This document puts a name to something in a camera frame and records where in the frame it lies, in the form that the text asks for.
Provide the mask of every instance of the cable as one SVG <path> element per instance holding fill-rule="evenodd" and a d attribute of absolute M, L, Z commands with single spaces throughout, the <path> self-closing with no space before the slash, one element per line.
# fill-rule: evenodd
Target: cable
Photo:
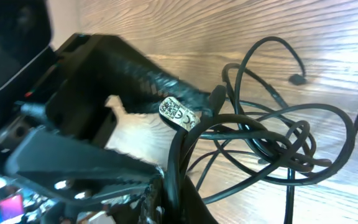
<path fill-rule="evenodd" d="M 335 106 L 319 103 L 289 106 L 280 94 L 273 88 L 273 86 L 269 85 L 254 72 L 246 68 L 247 63 L 255 50 L 268 41 L 275 41 L 284 45 L 298 62 L 302 74 L 292 75 L 289 78 L 289 82 L 294 85 L 302 85 L 306 83 L 305 66 L 303 65 L 301 59 L 287 42 L 278 37 L 266 37 L 258 41 L 246 53 L 246 56 L 240 65 L 237 63 L 229 63 L 224 66 L 222 70 L 222 79 L 223 82 L 226 83 L 226 92 L 224 92 L 223 86 L 217 86 L 209 97 L 209 108 L 206 108 L 203 111 L 200 118 L 201 122 L 188 132 L 184 129 L 179 129 L 171 144 L 164 188 L 167 193 L 167 200 L 169 204 L 168 213 L 177 218 L 177 220 L 180 219 L 182 209 L 180 207 L 179 199 L 181 182 L 183 182 L 187 172 L 192 171 L 200 161 L 209 156 L 212 157 L 204 168 L 204 171 L 196 185 L 197 190 L 200 189 L 206 174 L 220 154 L 222 154 L 238 169 L 249 174 L 250 177 L 226 190 L 223 190 L 222 192 L 203 198 L 205 204 L 224 199 L 245 189 L 259 180 L 263 180 L 271 184 L 286 185 L 287 202 L 284 220 L 284 223 L 286 224 L 292 223 L 293 220 L 295 186 L 317 184 L 318 182 L 336 174 L 336 172 L 349 160 L 354 149 L 356 134 L 358 131 L 358 115 L 355 123 L 353 123 L 345 112 Z M 232 68 L 238 69 L 234 89 L 228 76 L 228 71 Z M 281 109 L 273 110 L 258 103 L 240 100 L 239 95 L 243 73 L 248 74 L 250 77 L 259 82 L 270 93 Z M 219 114 L 224 100 L 231 102 L 235 114 Z M 245 112 L 241 105 L 258 108 L 264 112 Z M 342 119 L 346 129 L 346 138 L 335 161 L 331 162 L 329 159 L 315 159 L 313 157 L 316 152 L 317 145 L 313 135 L 310 133 L 310 126 L 307 121 L 292 121 L 284 117 L 285 113 L 307 109 L 331 111 Z M 255 115 L 259 117 L 256 119 L 249 117 Z M 269 131 L 260 123 L 261 121 L 270 118 L 279 119 L 286 126 L 288 126 L 288 132 L 285 136 Z M 234 130 L 224 126 L 223 124 L 226 123 L 236 123 L 238 124 L 239 129 Z M 296 136 L 295 142 L 289 141 L 290 136 L 293 134 Z M 202 155 L 189 166 L 190 157 L 198 139 L 214 141 L 217 150 Z M 244 140 L 252 152 L 225 150 L 225 147 L 233 139 Z M 233 158 L 231 154 L 247 154 L 249 156 L 255 156 L 260 158 L 260 164 L 268 164 L 268 166 L 256 172 Z M 313 169 L 316 166 L 325 167 L 325 169 L 319 172 L 313 172 Z M 278 167 L 288 168 L 286 179 L 269 176 L 269 174 Z M 296 179 L 296 172 L 305 178 Z"/>

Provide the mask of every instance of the black cable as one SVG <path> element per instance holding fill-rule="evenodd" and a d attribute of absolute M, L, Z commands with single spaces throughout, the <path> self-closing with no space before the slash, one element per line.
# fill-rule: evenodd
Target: black cable
<path fill-rule="evenodd" d="M 171 214 L 176 216 L 176 218 L 180 218 L 181 214 L 182 208 L 180 208 L 179 201 L 180 189 L 181 182 L 183 182 L 186 172 L 193 170 L 195 165 L 209 156 L 212 157 L 204 168 L 204 171 L 196 185 L 197 190 L 201 187 L 206 174 L 219 154 L 222 154 L 237 168 L 249 174 L 250 177 L 236 184 L 235 186 L 223 190 L 222 192 L 204 198 L 203 201 L 205 203 L 212 203 L 221 200 L 225 197 L 235 194 L 240 190 L 243 190 L 244 188 L 254 184 L 259 180 L 264 180 L 271 184 L 286 185 L 287 204 L 285 209 L 286 214 L 284 222 L 288 224 L 292 223 L 293 219 L 295 186 L 317 184 L 318 182 L 321 182 L 322 180 L 325 180 L 334 175 L 349 160 L 354 148 L 356 133 L 358 131 L 358 115 L 355 123 L 353 124 L 352 120 L 345 112 L 331 105 L 313 103 L 288 106 L 285 100 L 271 85 L 265 82 L 254 72 L 246 68 L 247 63 L 255 50 L 260 45 L 268 41 L 276 41 L 283 44 L 298 62 L 302 74 L 291 76 L 289 81 L 295 85 L 306 83 L 305 66 L 303 65 L 301 59 L 287 42 L 278 37 L 266 37 L 258 41 L 247 52 L 240 65 L 236 63 L 229 63 L 225 65 L 222 70 L 222 79 L 223 82 L 226 83 L 226 94 L 228 96 L 226 100 L 229 100 L 232 103 L 235 114 L 219 114 L 219 110 L 223 104 L 222 100 L 224 100 L 225 96 L 224 92 L 222 91 L 223 87 L 217 86 L 217 88 L 211 93 L 209 98 L 209 108 L 206 108 L 206 110 L 203 112 L 200 118 L 201 122 L 189 132 L 185 131 L 184 129 L 180 129 L 175 135 L 171 144 L 164 187 L 167 193 Z M 228 76 L 228 71 L 232 68 L 238 69 L 234 89 Z M 281 109 L 273 110 L 258 103 L 240 100 L 239 94 L 243 73 L 248 74 L 250 77 L 259 82 L 271 94 L 272 98 L 278 103 Z M 241 105 L 258 108 L 264 112 L 244 112 Z M 346 139 L 335 161 L 331 162 L 329 159 L 315 159 L 313 157 L 316 152 L 317 145 L 314 137 L 310 133 L 310 126 L 308 122 L 292 121 L 284 117 L 285 113 L 307 109 L 331 111 L 343 120 L 346 128 Z M 249 117 L 254 115 L 259 117 L 257 119 L 252 119 Z M 277 118 L 286 126 L 288 126 L 289 130 L 285 136 L 269 131 L 260 123 L 261 121 L 270 118 Z M 224 126 L 223 124 L 225 123 L 236 123 L 238 124 L 239 129 L 231 129 L 227 126 Z M 289 138 L 292 134 L 296 136 L 295 142 L 289 141 Z M 199 138 L 213 140 L 218 150 L 202 155 L 188 168 L 190 157 Z M 252 152 L 225 150 L 225 147 L 233 139 L 244 140 Z M 219 144 L 218 140 L 225 141 L 222 144 Z M 264 167 L 259 172 L 256 172 L 246 167 L 244 164 L 241 164 L 239 161 L 233 158 L 231 154 L 247 154 L 250 156 L 256 156 L 260 158 L 260 162 L 266 163 L 268 166 Z M 326 168 L 319 172 L 313 172 L 313 168 L 315 166 Z M 269 174 L 278 167 L 288 168 L 288 175 L 286 179 L 269 176 Z M 296 179 L 295 172 L 299 172 L 305 176 L 305 178 Z"/>

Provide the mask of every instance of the screw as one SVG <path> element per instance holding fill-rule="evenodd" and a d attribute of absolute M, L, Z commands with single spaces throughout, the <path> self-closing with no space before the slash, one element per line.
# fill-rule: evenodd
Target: screw
<path fill-rule="evenodd" d="M 75 199 L 85 200 L 92 197 L 92 192 L 90 190 L 84 190 L 74 196 Z"/>
<path fill-rule="evenodd" d="M 74 180 L 62 180 L 55 184 L 56 190 L 66 190 L 72 187 L 74 184 Z"/>

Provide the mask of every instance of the label tag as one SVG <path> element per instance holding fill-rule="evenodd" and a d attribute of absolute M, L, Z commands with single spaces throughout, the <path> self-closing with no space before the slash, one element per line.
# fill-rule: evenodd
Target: label tag
<path fill-rule="evenodd" d="M 200 122 L 200 119 L 194 112 L 183 106 L 172 96 L 169 96 L 162 101 L 160 105 L 160 114 L 175 124 L 179 124 L 187 131 L 190 131 Z"/>

